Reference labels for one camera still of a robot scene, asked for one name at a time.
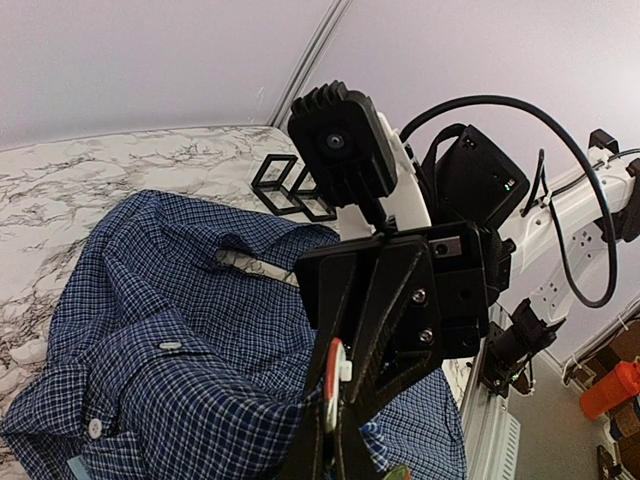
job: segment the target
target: red object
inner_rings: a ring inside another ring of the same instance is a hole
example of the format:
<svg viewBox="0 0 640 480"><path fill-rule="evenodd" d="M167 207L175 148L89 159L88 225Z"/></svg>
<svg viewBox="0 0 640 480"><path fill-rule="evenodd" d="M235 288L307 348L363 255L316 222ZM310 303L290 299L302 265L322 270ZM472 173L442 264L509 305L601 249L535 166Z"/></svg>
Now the red object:
<svg viewBox="0 0 640 480"><path fill-rule="evenodd" d="M620 362L613 372L580 397L580 406L589 420L640 394L640 363Z"/></svg>

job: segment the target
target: screw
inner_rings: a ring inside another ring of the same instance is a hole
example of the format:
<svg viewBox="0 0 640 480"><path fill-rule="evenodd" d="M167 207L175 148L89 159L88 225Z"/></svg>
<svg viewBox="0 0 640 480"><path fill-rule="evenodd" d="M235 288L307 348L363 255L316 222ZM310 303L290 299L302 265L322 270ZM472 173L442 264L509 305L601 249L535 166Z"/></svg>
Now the screw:
<svg viewBox="0 0 640 480"><path fill-rule="evenodd" d="M422 330L420 332L420 341L422 343L431 343L431 342L433 342L433 331L430 328Z"/></svg>
<svg viewBox="0 0 640 480"><path fill-rule="evenodd" d="M413 295L411 295L411 300L413 303L417 303L418 305L422 305L427 301L427 291L424 288L419 288Z"/></svg>

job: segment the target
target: blue fabric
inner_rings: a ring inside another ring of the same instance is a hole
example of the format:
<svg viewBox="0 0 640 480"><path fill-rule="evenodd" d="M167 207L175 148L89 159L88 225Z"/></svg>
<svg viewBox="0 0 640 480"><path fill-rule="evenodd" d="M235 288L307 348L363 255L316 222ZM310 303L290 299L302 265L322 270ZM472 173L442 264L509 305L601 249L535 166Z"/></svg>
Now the blue fabric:
<svg viewBox="0 0 640 480"><path fill-rule="evenodd" d="M96 480L274 478L317 401L302 396L314 332L296 288L216 254L291 270L305 251L337 241L317 225L132 196L92 232L52 320L47 369L15 399L0 435L36 480L73 480L67 461L78 455ZM440 370L362 434L379 469L466 475Z"/></svg>

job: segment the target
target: shirt pocket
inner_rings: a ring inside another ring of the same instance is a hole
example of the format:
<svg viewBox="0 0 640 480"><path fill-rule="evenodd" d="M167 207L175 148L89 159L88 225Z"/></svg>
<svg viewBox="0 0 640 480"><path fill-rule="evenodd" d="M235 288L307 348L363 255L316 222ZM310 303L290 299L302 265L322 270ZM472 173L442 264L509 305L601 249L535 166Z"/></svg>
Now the shirt pocket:
<svg viewBox="0 0 640 480"><path fill-rule="evenodd" d="M123 432L88 444L82 456L91 480L148 480L147 466L134 432Z"/></svg>

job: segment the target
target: shirt button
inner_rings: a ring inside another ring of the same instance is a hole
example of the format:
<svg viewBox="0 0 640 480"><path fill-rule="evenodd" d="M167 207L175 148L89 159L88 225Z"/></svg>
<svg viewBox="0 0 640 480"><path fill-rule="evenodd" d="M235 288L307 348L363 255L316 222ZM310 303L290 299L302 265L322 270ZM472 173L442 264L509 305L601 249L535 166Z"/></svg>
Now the shirt button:
<svg viewBox="0 0 640 480"><path fill-rule="evenodd" d="M89 436L94 440L102 436L102 422L97 418L89 422Z"/></svg>
<svg viewBox="0 0 640 480"><path fill-rule="evenodd" d="M158 348L160 348L160 350L177 350L180 347L182 347L182 343L180 342L162 342L160 345L158 345Z"/></svg>

